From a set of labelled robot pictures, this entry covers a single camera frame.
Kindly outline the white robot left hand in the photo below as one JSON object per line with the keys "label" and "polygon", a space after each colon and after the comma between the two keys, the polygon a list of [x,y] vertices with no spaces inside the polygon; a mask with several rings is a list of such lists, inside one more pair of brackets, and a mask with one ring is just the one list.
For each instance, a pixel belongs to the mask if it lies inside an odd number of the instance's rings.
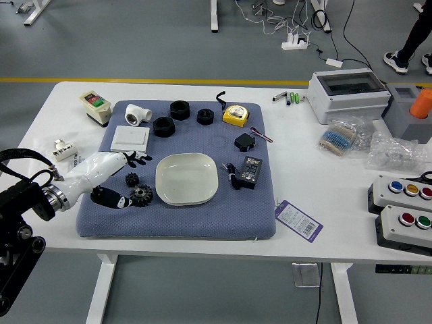
{"label": "white robot left hand", "polygon": [[96,152],[67,173],[64,180],[54,186],[61,192],[60,202],[65,209],[74,206],[78,198],[89,193],[92,202],[111,209],[122,209],[132,205],[132,200],[102,187],[102,183],[116,174],[125,165],[135,168],[145,165],[152,157],[140,151],[125,153]]}

